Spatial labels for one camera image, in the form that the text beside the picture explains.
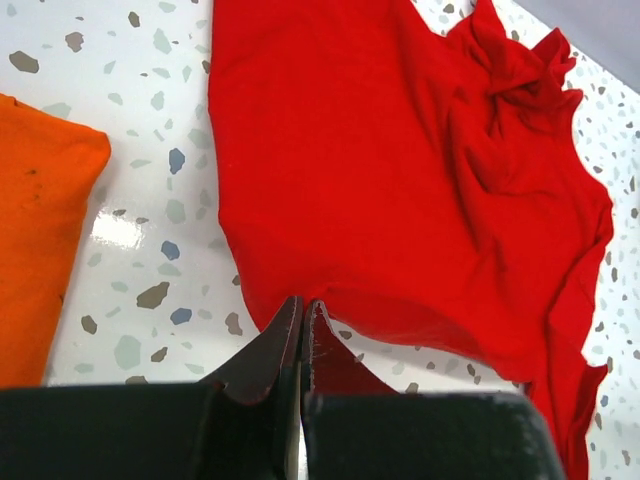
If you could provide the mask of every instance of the red cloth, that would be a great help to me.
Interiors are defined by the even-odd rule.
[[[558,30],[493,5],[447,37],[409,0],[217,0],[220,222],[264,328],[288,295],[377,340],[530,383],[571,479],[605,367],[580,350],[611,201],[582,167]]]

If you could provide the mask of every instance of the black robotic claw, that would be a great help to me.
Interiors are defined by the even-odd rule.
[[[0,478],[563,479],[547,427],[504,393],[401,395],[288,298],[196,384],[0,392]]]

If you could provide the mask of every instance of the blue speck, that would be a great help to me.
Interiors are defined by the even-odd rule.
[[[183,165],[184,153],[182,153],[177,148],[174,148],[169,152],[169,171],[175,175],[180,170],[182,170]]]
[[[180,258],[180,249],[178,246],[170,242],[169,240],[165,240],[162,242],[162,247],[160,247],[160,251],[164,253],[164,256],[169,260],[175,260],[176,258]]]
[[[180,325],[181,323],[187,323],[191,320],[191,310],[189,308],[179,308],[171,314],[171,321],[174,325]]]

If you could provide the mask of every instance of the orange shirt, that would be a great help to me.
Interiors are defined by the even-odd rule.
[[[69,283],[104,133],[0,95],[0,388],[37,385]]]

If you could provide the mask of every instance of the white table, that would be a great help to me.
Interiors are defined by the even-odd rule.
[[[526,45],[548,32],[509,0],[496,4],[507,31]],[[438,32],[470,11],[468,0],[417,7]],[[92,194],[48,383],[192,381],[215,369],[257,331],[216,219],[206,113],[210,2],[3,0],[0,32],[0,91],[105,131],[113,147]],[[16,51],[37,60],[37,73],[10,63]],[[616,228],[584,349],[590,362],[611,368],[587,440],[591,477],[637,479],[640,97],[576,55],[569,80],[587,94],[575,118],[577,149],[609,188]],[[156,308],[137,306],[145,291],[140,301]],[[337,330],[398,390],[516,390],[476,362]]]

